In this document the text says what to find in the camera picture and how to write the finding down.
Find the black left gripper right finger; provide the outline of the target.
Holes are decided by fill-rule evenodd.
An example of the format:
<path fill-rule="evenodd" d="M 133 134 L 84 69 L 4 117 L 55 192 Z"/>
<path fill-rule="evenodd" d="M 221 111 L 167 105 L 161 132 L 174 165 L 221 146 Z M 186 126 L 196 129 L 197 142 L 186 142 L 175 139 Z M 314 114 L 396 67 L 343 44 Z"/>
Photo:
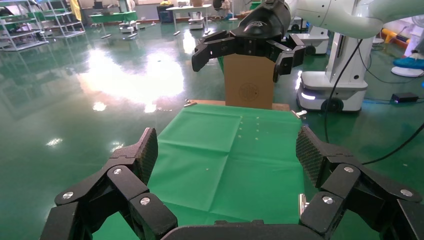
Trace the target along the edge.
<path fill-rule="evenodd" d="M 382 240 L 424 237 L 423 197 L 365 167 L 346 148 L 321 141 L 302 126 L 295 153 L 318 192 L 299 205 L 300 224 L 328 240 L 346 211 L 360 216 Z"/>

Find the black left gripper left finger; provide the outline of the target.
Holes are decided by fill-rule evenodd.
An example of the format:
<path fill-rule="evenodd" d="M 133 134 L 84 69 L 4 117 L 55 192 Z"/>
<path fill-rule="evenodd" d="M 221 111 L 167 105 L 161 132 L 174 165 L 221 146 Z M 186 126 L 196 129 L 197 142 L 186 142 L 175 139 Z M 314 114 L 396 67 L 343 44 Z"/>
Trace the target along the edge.
<path fill-rule="evenodd" d="M 91 240 L 119 213 L 139 239 L 162 239 L 178 220 L 148 188 L 158 152 L 157 132 L 150 127 L 135 144 L 115 150 L 100 170 L 55 197 L 40 238 Z"/>

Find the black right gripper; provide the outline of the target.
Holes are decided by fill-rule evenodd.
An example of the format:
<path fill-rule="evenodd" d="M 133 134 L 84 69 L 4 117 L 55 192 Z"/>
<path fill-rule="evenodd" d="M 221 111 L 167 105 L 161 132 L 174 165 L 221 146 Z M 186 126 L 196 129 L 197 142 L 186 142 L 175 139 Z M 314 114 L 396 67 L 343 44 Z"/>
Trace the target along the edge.
<path fill-rule="evenodd" d="M 284 0 L 266 0 L 230 33 L 221 30 L 200 38 L 191 57 L 192 70 L 199 72 L 210 59 L 234 53 L 266 57 L 275 63 L 272 80 L 277 83 L 280 76 L 302 65 L 305 57 L 306 46 L 296 34 L 283 39 L 290 22 L 290 8 Z"/>

